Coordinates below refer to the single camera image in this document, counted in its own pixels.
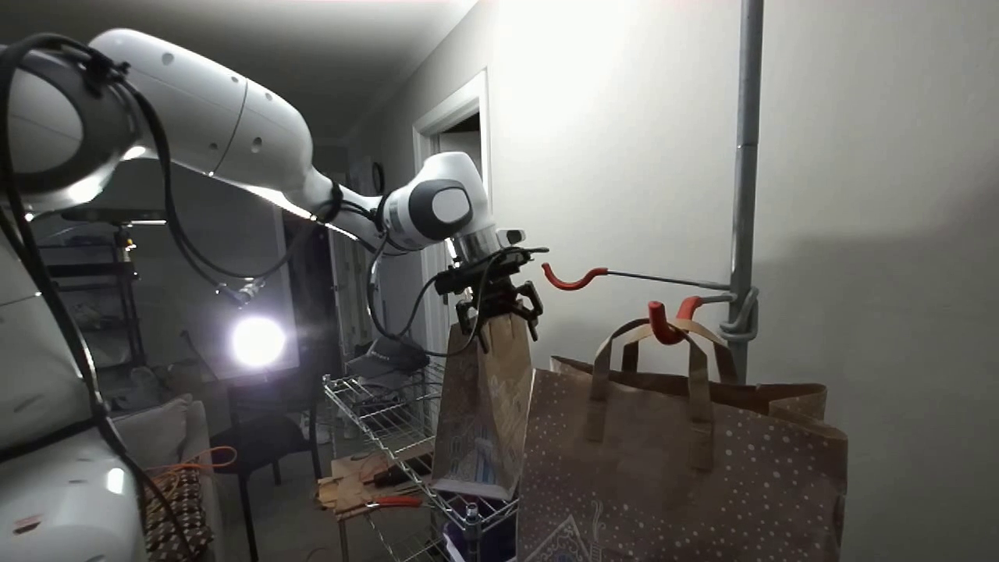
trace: black cable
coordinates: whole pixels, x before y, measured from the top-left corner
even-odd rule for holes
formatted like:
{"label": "black cable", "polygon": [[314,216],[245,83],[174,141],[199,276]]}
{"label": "black cable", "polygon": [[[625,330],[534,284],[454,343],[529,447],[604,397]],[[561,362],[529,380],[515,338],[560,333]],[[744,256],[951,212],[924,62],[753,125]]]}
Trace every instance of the black cable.
{"label": "black cable", "polygon": [[57,317],[57,329],[80,370],[80,380],[86,387],[86,398],[92,398],[92,419],[99,430],[99,436],[113,447],[113,452],[125,462],[125,467],[153,490],[153,497],[162,499],[179,538],[181,538],[181,546],[188,551],[188,559],[193,559],[193,548],[185,538],[185,523],[179,520],[174,508],[166,501],[162,490],[150,481],[148,472],[142,472],[127,452],[125,452],[125,443],[119,436],[119,430],[113,429],[109,421],[109,412],[107,412],[107,404],[99,397],[99,387],[96,387],[96,367],[94,367],[94,355],[78,330],[78,325],[73,321],[66,304],[59,300],[51,276],[48,276],[48,266],[36,254],[36,240],[34,240],[34,232],[27,225],[27,210],[25,210],[25,200],[22,200],[22,191],[20,191],[20,176],[11,167],[11,149],[9,149],[9,90],[11,90],[11,77],[22,65],[22,58],[31,54],[31,50],[74,50],[74,62],[86,70],[96,70],[102,75],[107,81],[114,81],[114,62],[109,62],[102,54],[92,50],[92,48],[80,48],[70,36],[57,36],[57,34],[34,34],[22,43],[11,43],[0,54],[0,186],[7,191],[7,203],[9,203],[9,216],[11,216],[11,225],[7,221],[7,216],[0,212],[0,232],[7,235],[7,240],[11,244],[11,248],[20,254],[25,272],[31,276],[34,287],[42,290],[45,304],[51,305],[52,317]]}
{"label": "black cable", "polygon": [[[294,244],[284,248],[284,256],[258,272],[234,272],[228,266],[219,266],[216,260],[208,260],[193,240],[189,235],[185,232],[185,221],[181,221],[181,210],[179,210],[179,200],[174,200],[174,184],[173,184],[173,176],[166,171],[166,225],[169,225],[169,235],[174,240],[174,246],[181,248],[185,261],[211,287],[225,287],[231,281],[257,281],[257,279],[271,279],[279,269],[284,269],[299,248],[304,244],[309,240],[309,229],[304,229]],[[349,203],[349,200],[341,200],[338,210],[332,210],[327,216],[338,216],[338,212],[355,212],[355,216],[369,216],[360,203]],[[376,254],[376,246],[369,240],[360,240],[348,232],[338,232],[344,238],[349,238],[352,244],[364,246],[369,254]]]}
{"label": "black cable", "polygon": [[174,240],[174,246],[181,248],[185,261],[197,272],[197,279],[202,279],[211,290],[228,290],[231,284],[247,284],[247,281],[257,281],[257,279],[270,279],[275,276],[280,266],[287,266],[287,260],[309,240],[309,229],[304,229],[296,235],[296,240],[284,248],[284,256],[279,261],[271,261],[270,269],[261,272],[254,272],[254,276],[245,276],[245,272],[234,272],[234,269],[225,269],[219,261],[211,261],[193,240],[189,235],[185,232],[185,221],[181,221],[181,212],[179,212],[179,203],[174,203],[174,177],[173,177],[173,149],[169,149],[169,141],[166,141],[166,127],[156,115],[156,109],[150,106],[150,100],[135,90],[127,81],[119,81],[119,87],[142,106],[144,117],[148,117],[148,127],[153,134],[153,142],[156,142],[156,158],[159,158],[159,167],[162,167],[162,191],[166,191],[166,229]]}
{"label": "black cable", "polygon": [[[327,212],[323,216],[323,221],[333,221],[338,212],[355,212],[355,216],[370,218],[364,206],[360,206],[360,203],[352,203],[352,200],[341,200],[333,210],[327,210]],[[348,240],[352,240],[352,244],[360,244],[360,246],[369,248],[369,254],[379,254],[369,240],[361,240],[361,238],[355,238],[355,235],[349,235],[349,232],[344,232],[344,229],[332,229],[332,232],[341,235],[341,238],[348,238]]]}
{"label": "black cable", "polygon": [[473,347],[473,338],[478,338],[478,330],[482,330],[482,325],[485,325],[482,305],[485,305],[485,287],[488,287],[488,281],[489,281],[489,269],[503,260],[503,254],[493,254],[489,261],[485,266],[482,279],[478,279],[478,290],[473,290],[478,317],[473,317],[470,333],[464,338],[464,343],[462,343],[458,349],[439,354],[439,349],[429,349],[429,347],[415,343],[415,341],[409,338],[409,330],[411,330],[415,311],[419,311],[429,287],[430,287],[442,272],[436,272],[433,279],[429,279],[429,281],[421,284],[421,290],[415,294],[415,304],[411,304],[411,309],[409,309],[409,317],[406,317],[403,330],[393,333],[393,330],[388,330],[388,329],[381,325],[381,317],[379,317],[379,309],[376,309],[379,266],[381,266],[381,256],[385,256],[388,240],[390,240],[390,238],[381,240],[381,246],[379,246],[379,254],[376,254],[376,260],[370,260],[369,290],[364,290],[369,315],[370,315],[376,330],[379,330],[381,338],[388,338],[388,341],[403,341],[403,343],[409,343],[409,347],[419,347],[419,349],[429,354],[429,355],[442,355],[442,360],[446,360],[446,355],[462,355],[462,354],[468,354],[468,347]]}

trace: bright lamp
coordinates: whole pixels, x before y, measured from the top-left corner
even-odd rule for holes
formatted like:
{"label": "bright lamp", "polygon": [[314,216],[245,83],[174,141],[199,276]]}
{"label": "bright lamp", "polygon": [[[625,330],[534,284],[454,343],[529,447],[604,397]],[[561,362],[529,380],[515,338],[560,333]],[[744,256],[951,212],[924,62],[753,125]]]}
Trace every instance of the bright lamp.
{"label": "bright lamp", "polygon": [[245,367],[265,367],[284,355],[287,333],[270,315],[245,315],[231,329],[231,360]]}

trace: brown paper bag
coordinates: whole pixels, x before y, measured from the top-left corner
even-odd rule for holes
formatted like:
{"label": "brown paper bag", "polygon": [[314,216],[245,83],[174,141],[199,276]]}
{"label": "brown paper bag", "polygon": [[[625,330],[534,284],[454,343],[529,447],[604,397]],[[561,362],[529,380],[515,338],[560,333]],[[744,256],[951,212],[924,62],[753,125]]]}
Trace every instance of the brown paper bag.
{"label": "brown paper bag", "polygon": [[488,354],[462,329],[450,330],[433,443],[433,487],[508,499],[524,464],[532,405],[532,338],[522,315],[482,329]]}
{"label": "brown paper bag", "polygon": [[519,559],[838,559],[845,436],[814,421],[814,387],[754,392],[732,370],[710,383],[696,325],[680,391],[666,374],[611,378],[611,343],[642,338],[638,325],[588,370],[536,370]]}

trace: white wall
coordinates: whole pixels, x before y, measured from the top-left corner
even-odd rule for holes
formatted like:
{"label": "white wall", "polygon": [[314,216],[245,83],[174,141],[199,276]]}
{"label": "white wall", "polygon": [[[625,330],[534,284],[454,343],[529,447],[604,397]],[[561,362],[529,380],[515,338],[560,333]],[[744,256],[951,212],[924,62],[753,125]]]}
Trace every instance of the white wall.
{"label": "white wall", "polygon": [[[736,0],[482,0],[352,141],[488,70],[495,218],[549,261],[726,279]],[[825,380],[852,436],[843,559],[996,559],[999,3],[771,0],[753,380]],[[553,294],[536,355],[649,296]]]}

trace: wire shelf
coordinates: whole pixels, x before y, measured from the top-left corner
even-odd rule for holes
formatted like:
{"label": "wire shelf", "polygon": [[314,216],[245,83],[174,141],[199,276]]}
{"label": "wire shelf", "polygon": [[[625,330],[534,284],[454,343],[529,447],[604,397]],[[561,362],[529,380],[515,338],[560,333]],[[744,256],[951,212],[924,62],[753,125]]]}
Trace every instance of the wire shelf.
{"label": "wire shelf", "polygon": [[411,487],[433,507],[433,512],[462,538],[478,539],[515,512],[515,499],[485,499],[433,490],[430,449],[439,412],[439,380],[393,378],[325,378],[325,397],[381,449]]}
{"label": "wire shelf", "polygon": [[424,539],[415,548],[401,548],[393,543],[393,538],[385,533],[388,523],[376,520],[376,512],[364,514],[370,538],[381,543],[381,548],[393,559],[393,562],[439,562],[446,559],[446,546],[442,539]]}

